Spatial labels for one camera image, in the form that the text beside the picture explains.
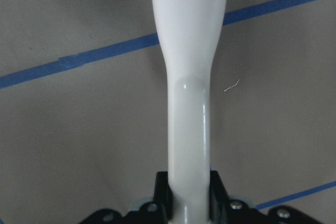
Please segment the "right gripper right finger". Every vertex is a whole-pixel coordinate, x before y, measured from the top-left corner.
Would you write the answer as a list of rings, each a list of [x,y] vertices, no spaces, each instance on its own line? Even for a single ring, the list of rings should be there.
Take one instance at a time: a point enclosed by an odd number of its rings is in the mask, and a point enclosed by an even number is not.
[[[210,220],[228,220],[227,217],[228,193],[223,185],[219,173],[210,172],[209,184],[209,216]]]

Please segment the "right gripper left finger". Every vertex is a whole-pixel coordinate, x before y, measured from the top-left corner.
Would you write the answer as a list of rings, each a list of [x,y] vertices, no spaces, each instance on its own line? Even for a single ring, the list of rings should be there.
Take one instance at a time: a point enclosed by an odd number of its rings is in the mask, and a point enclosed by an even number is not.
[[[173,194],[169,186],[168,172],[157,172],[153,200],[163,206],[167,220],[171,220]]]

